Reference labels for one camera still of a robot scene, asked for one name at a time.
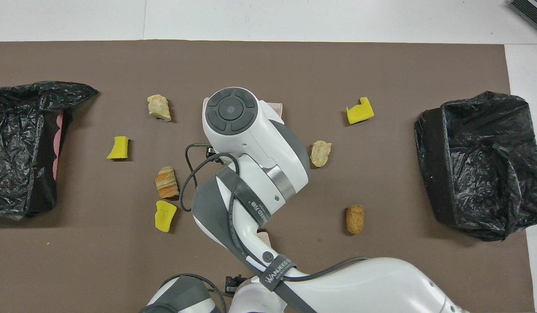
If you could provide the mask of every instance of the black plastic bag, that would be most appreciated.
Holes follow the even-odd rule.
[[[0,88],[0,216],[18,220],[54,208],[70,107],[96,93],[59,81]]]
[[[537,224],[537,143],[529,105],[487,91],[415,122],[419,167],[435,218],[483,241]]]

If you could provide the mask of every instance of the white panel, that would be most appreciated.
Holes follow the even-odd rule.
[[[145,39],[537,43],[505,0],[148,0]]]
[[[145,0],[0,0],[0,41],[143,38]]]
[[[529,103],[537,139],[537,45],[507,45],[505,48],[511,93]],[[527,228],[527,246],[537,311],[537,225]]]

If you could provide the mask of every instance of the brown mat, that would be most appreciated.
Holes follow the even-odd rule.
[[[284,121],[306,147],[333,144],[328,164],[266,226],[300,270],[352,256],[396,257],[469,311],[533,311],[525,233],[485,243],[438,224],[415,154],[413,123],[423,110],[485,90],[510,92],[503,46],[0,42],[0,87],[41,80],[87,83],[100,95],[74,114],[58,206],[0,229],[0,312],[136,312],[176,273],[219,287],[226,275],[250,275],[190,213],[179,210],[170,233],[153,222],[157,172],[173,166],[183,183],[183,149],[205,141],[203,98],[230,86],[284,103]],[[171,102],[173,123],[147,114],[146,99],[156,93]],[[375,117],[349,126],[345,108],[359,97],[369,97]],[[131,139],[129,162],[106,159],[117,135]],[[203,158],[203,150],[192,153],[195,165]],[[199,177],[219,169],[213,164]],[[344,225],[352,204],[366,210],[358,236]]]

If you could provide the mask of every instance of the tan rock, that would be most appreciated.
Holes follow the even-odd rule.
[[[314,166],[320,168],[328,161],[331,143],[326,143],[322,140],[317,140],[311,149],[311,162]]]
[[[179,195],[178,183],[176,182],[174,169],[171,166],[165,166],[161,169],[157,178],[155,178],[155,184],[161,198]]]
[[[163,119],[165,121],[171,121],[170,110],[168,108],[168,101],[166,97],[161,95],[153,95],[147,98],[149,101],[149,115]]]
[[[348,232],[359,234],[363,230],[365,212],[363,206],[350,206],[346,210],[346,227]]]

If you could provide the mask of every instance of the yellow sponge piece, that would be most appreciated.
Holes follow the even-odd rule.
[[[167,233],[170,230],[170,223],[176,213],[176,206],[166,201],[157,201],[157,212],[155,213],[155,227]]]
[[[128,158],[128,137],[116,136],[114,137],[114,147],[112,151],[106,157],[107,159],[127,159]]]
[[[360,121],[368,120],[375,115],[372,111],[371,103],[369,103],[369,99],[367,99],[367,97],[361,97],[359,99],[359,102],[361,104],[358,104],[351,109],[348,109],[348,107],[346,107],[346,113],[348,114],[348,122],[350,123],[350,125]]]

